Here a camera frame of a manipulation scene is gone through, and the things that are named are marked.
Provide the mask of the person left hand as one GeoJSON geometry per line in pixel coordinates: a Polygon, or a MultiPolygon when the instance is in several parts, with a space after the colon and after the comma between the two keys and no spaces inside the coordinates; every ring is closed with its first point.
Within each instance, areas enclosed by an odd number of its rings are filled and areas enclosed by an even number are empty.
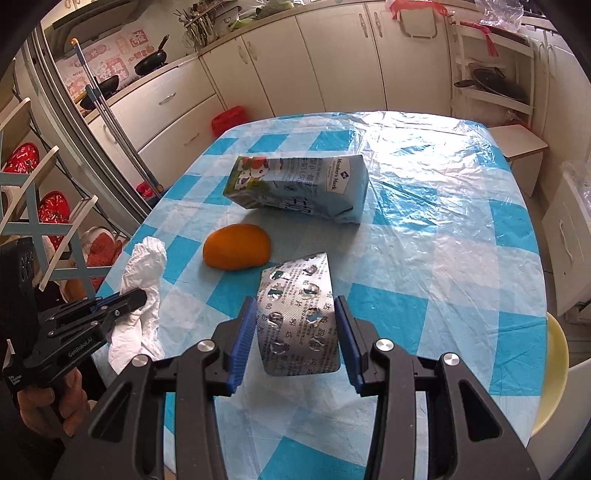
{"type": "Polygon", "coordinates": [[[61,379],[58,391],[29,386],[17,393],[17,400],[24,424],[47,438],[73,437],[90,411],[77,368],[61,379]]]}

